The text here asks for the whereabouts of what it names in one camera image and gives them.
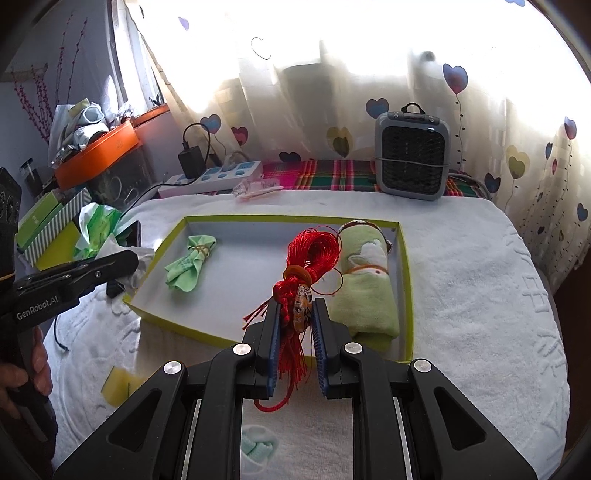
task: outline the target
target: curtain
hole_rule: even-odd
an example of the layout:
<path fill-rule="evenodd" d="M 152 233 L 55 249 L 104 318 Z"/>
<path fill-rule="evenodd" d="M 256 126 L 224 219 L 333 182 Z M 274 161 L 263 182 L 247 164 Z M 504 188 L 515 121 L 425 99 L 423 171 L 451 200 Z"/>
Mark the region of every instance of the curtain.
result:
<path fill-rule="evenodd" d="M 582 262 L 591 86 L 525 0 L 125 2 L 179 125 L 205 123 L 220 158 L 371 159 L 375 118 L 415 102 L 553 291 Z"/>

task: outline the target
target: yellow sponge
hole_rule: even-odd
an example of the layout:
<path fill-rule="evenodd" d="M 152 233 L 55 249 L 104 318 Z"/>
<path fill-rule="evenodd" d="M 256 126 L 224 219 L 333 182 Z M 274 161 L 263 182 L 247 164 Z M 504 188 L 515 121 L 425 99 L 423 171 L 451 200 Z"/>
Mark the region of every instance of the yellow sponge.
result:
<path fill-rule="evenodd" d="M 142 384 L 144 377 L 130 374 L 124 368 L 113 367 L 101 389 L 103 397 L 112 407 L 120 407 Z"/>

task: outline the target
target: red heart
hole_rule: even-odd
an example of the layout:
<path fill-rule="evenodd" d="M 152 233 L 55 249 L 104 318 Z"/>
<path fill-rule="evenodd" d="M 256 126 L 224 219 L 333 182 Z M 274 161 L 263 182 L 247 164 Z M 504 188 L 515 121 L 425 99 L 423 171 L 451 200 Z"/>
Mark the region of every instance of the red heart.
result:
<path fill-rule="evenodd" d="M 246 127 L 234 128 L 232 127 L 232 133 L 238 142 L 238 145 L 243 146 L 248 140 L 248 130 Z"/>

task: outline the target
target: triangular cutout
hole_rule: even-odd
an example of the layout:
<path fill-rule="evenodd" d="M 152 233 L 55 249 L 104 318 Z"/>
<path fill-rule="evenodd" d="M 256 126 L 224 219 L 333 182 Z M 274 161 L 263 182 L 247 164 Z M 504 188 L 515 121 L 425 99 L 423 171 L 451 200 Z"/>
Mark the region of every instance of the triangular cutout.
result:
<path fill-rule="evenodd" d="M 447 434 L 455 450 L 463 450 L 469 446 L 482 443 L 486 433 L 476 421 L 458 405 L 444 388 L 435 389 L 435 399 L 441 410 Z"/>
<path fill-rule="evenodd" d="M 152 390 L 142 403 L 109 435 L 109 442 L 130 452 L 139 452 L 143 445 L 162 392 Z"/>

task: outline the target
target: plaid fabric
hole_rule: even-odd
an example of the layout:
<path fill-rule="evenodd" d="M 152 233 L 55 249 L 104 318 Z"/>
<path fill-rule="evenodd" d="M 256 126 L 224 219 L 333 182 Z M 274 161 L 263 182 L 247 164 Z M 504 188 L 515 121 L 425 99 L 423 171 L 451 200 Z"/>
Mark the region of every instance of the plaid fabric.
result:
<path fill-rule="evenodd" d="M 373 161 L 307 160 L 271 163 L 264 166 L 263 172 L 266 179 L 276 178 L 288 190 L 380 192 Z M 478 184 L 451 178 L 447 179 L 445 195 L 485 198 Z"/>

